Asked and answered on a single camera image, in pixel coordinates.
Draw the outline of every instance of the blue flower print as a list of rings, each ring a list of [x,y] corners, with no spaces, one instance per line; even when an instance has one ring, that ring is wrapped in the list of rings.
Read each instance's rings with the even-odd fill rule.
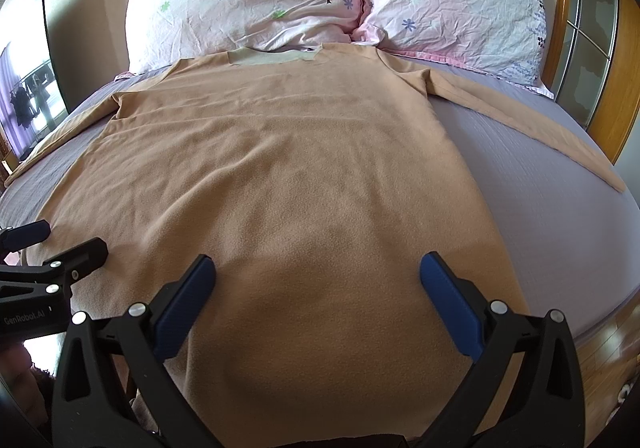
[[[405,29],[408,29],[409,31],[413,32],[415,29],[415,22],[413,20],[411,20],[410,18],[407,18],[406,20],[402,21],[402,25],[404,25]]]

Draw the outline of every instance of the blue gripper pad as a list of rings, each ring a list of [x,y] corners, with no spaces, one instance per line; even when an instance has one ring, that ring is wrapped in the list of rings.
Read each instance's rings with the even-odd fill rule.
[[[482,324],[432,253],[422,258],[420,282],[460,353],[478,361],[484,350]]]
[[[178,354],[216,285],[216,267],[208,256],[191,270],[154,329],[154,356],[164,362]]]
[[[6,232],[2,247],[7,251],[20,251],[47,240],[51,228],[47,221],[37,221]]]

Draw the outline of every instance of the gray bed sheet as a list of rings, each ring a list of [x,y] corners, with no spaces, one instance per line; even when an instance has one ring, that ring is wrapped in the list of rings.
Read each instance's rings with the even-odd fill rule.
[[[503,92],[597,148],[548,98],[490,76],[425,63]],[[162,71],[111,82],[73,114]],[[563,310],[574,337],[584,341],[640,287],[640,209],[633,197],[497,121],[435,96],[430,101],[494,216],[530,310],[537,316],[551,308]],[[71,139],[12,183],[0,199],[0,224],[35,220],[66,170],[108,120]]]

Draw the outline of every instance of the mattress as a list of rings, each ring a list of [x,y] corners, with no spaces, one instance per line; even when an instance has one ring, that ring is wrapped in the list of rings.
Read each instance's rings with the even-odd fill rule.
[[[490,76],[425,63],[503,92],[597,148],[548,98]],[[161,72],[111,82],[72,115]],[[616,192],[571,159],[516,130],[441,98],[430,100],[484,195],[531,312],[542,316],[551,308],[561,309],[577,341],[588,338],[640,287],[640,248],[636,247],[640,209],[633,197],[628,190]],[[0,200],[0,224],[33,221],[108,119],[71,139],[12,183]]]

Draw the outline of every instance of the bed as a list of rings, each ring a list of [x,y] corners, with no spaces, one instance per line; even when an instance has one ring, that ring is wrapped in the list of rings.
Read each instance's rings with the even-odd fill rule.
[[[558,65],[564,35],[562,21],[566,19],[566,0],[553,4],[555,22],[542,71],[545,80],[552,77]],[[410,29],[411,19],[408,20],[403,23]],[[363,35],[361,40],[371,38],[368,32]],[[540,93],[543,89],[526,89],[495,75],[427,62],[410,54],[402,59],[428,64],[502,92],[597,150],[587,133]],[[149,67],[153,70],[146,72],[141,65],[136,70],[140,74],[103,86],[69,118],[84,113],[114,92],[126,91],[166,71],[166,67]],[[570,158],[512,128],[443,98],[430,100],[478,184],[530,310],[534,315],[543,315],[550,308],[563,310],[578,345],[588,341],[640,288],[640,252],[636,248],[640,209],[633,197],[628,190],[622,194],[612,190]],[[19,226],[33,221],[62,177],[100,136],[111,117],[69,140],[10,184],[0,202],[0,223]]]

